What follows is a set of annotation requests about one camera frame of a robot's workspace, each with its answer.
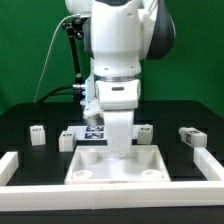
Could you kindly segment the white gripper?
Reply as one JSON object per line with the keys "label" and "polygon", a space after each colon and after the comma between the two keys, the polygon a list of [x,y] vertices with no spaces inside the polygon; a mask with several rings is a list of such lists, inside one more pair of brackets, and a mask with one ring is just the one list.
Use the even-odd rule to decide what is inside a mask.
{"label": "white gripper", "polygon": [[140,97],[140,81],[96,82],[97,99],[103,113],[108,148],[128,152],[132,145],[134,111]]}

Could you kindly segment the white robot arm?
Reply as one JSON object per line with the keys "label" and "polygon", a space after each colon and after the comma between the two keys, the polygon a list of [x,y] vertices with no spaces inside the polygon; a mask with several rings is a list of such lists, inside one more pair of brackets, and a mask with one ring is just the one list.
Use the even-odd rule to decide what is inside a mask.
{"label": "white robot arm", "polygon": [[65,0],[83,22],[91,73],[85,81],[84,119],[104,121],[107,147],[131,148],[134,110],[141,94],[142,60],[163,58],[175,43],[175,26],[165,0]]}

